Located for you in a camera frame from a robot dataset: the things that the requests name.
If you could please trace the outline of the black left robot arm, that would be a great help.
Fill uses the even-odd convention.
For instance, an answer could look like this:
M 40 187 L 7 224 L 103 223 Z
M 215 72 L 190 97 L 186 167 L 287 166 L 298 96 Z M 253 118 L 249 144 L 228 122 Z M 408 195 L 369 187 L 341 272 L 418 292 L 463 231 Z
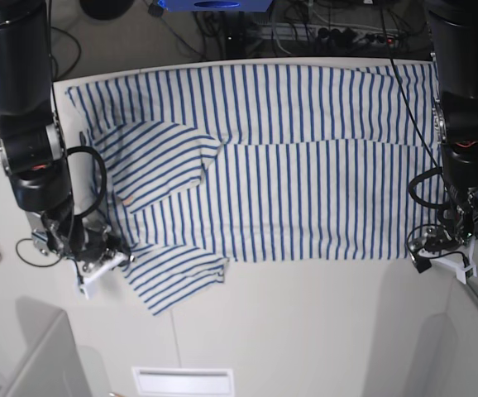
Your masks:
M 433 261 L 465 279 L 475 274 L 478 239 L 478 1 L 427 1 L 439 89 L 433 102 L 441 165 L 412 179 L 408 191 L 437 214 L 437 223 L 409 235 L 406 248 L 423 273 Z

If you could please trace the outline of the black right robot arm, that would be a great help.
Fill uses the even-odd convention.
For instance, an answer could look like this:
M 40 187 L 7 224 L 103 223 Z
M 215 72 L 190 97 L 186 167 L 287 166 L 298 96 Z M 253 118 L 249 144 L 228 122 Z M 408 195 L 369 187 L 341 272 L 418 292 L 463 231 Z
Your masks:
M 0 1 L 0 163 L 38 250 L 83 263 L 86 275 L 126 265 L 133 256 L 108 227 L 87 228 L 107 192 L 107 170 L 89 146 L 68 148 L 54 108 L 50 23 L 44 1 Z M 91 155 L 101 185 L 93 204 L 74 210 L 68 158 Z

